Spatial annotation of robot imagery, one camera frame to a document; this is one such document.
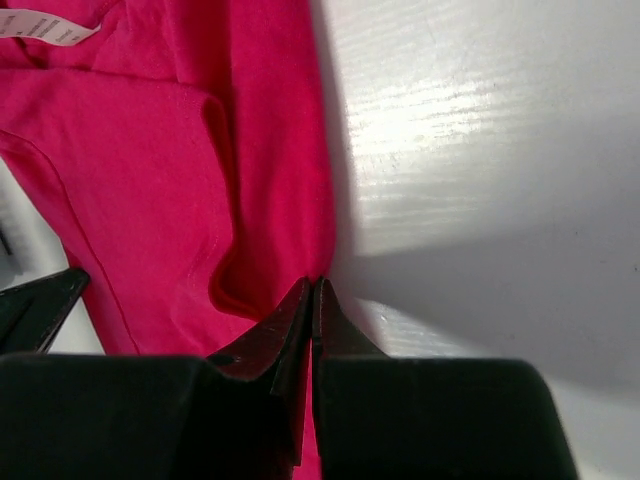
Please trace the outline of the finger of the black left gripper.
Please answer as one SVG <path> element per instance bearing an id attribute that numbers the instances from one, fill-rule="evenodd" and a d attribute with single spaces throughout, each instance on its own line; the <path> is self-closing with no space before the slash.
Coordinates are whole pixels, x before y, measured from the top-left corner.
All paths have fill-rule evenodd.
<path id="1" fill-rule="evenodd" d="M 1 291 L 1 353 L 46 353 L 90 283 L 80 268 Z"/>

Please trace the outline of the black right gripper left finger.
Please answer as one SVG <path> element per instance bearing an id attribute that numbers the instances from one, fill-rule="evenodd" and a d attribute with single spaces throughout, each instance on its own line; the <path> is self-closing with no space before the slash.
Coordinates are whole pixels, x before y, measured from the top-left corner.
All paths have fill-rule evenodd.
<path id="1" fill-rule="evenodd" d="M 1 360 L 5 479 L 289 479 L 302 457 L 311 284 L 208 357 Z"/>

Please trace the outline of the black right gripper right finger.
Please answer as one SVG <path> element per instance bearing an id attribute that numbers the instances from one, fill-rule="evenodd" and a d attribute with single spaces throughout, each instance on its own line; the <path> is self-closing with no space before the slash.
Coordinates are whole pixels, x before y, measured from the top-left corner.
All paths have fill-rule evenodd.
<path id="1" fill-rule="evenodd" d="M 326 479 L 574 479 L 550 390 L 521 360 L 399 358 L 321 280 L 312 320 L 313 415 Z"/>

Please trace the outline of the red t shirt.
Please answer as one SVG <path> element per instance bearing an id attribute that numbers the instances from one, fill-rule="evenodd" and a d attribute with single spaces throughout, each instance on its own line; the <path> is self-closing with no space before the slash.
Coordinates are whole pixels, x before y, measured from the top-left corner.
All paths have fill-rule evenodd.
<path id="1" fill-rule="evenodd" d="M 205 356 L 331 262 L 306 1 L 5 1 L 1 156 L 108 354 Z"/>

